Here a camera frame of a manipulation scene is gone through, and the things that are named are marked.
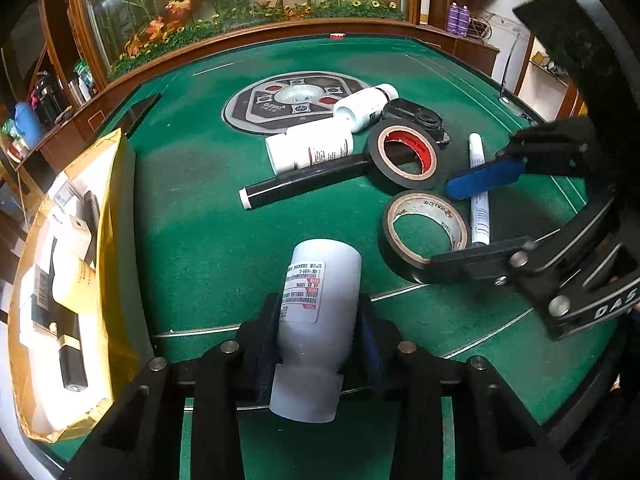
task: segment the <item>white marker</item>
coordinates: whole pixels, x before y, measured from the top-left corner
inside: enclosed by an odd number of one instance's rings
[[[469,163],[472,168],[484,164],[482,138],[469,135]],[[471,246],[489,244],[489,193],[485,191],[471,197]]]

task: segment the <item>barcode label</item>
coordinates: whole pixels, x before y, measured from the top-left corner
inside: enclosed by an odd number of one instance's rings
[[[34,292],[36,292],[38,295],[38,305],[48,310],[49,302],[47,301],[47,285],[49,281],[49,275],[46,274],[40,267],[36,267],[34,279]]]
[[[486,211],[479,209],[474,215],[474,228],[481,233],[489,234],[489,215]]]
[[[324,262],[297,262],[287,269],[280,321],[315,323],[318,320]]]

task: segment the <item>white cap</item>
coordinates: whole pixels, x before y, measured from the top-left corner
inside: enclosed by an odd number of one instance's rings
[[[380,88],[391,99],[398,99],[398,90],[396,90],[389,83],[382,83],[382,85],[376,85],[374,88]]]
[[[294,153],[292,142],[287,139],[286,134],[272,135],[264,139],[267,146],[269,162],[273,168],[273,173],[281,174],[284,171],[294,169]]]
[[[251,209],[251,203],[249,202],[249,197],[246,194],[245,187],[238,191],[238,195],[240,195],[240,202],[242,202],[242,207],[244,207],[245,209]]]
[[[331,422],[343,376],[324,368],[276,365],[269,409],[299,422]]]

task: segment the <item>white wall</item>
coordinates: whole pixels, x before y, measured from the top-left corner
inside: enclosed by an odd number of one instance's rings
[[[492,73],[492,78],[497,82],[502,81],[511,45],[518,38],[506,79],[506,87],[511,91],[515,89],[529,43],[529,31],[515,17],[512,9],[527,1],[529,0],[491,0],[486,7],[492,27],[492,36],[487,43],[500,49]]]
[[[537,52],[546,53],[546,50],[535,39],[531,49],[531,56],[535,56]],[[530,63],[518,97],[537,111],[544,119],[553,121],[558,114],[565,92],[566,87],[562,83]]]

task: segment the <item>white label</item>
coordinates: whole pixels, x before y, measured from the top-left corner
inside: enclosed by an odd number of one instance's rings
[[[297,262],[287,269],[280,321],[315,323],[318,320],[324,262]]]

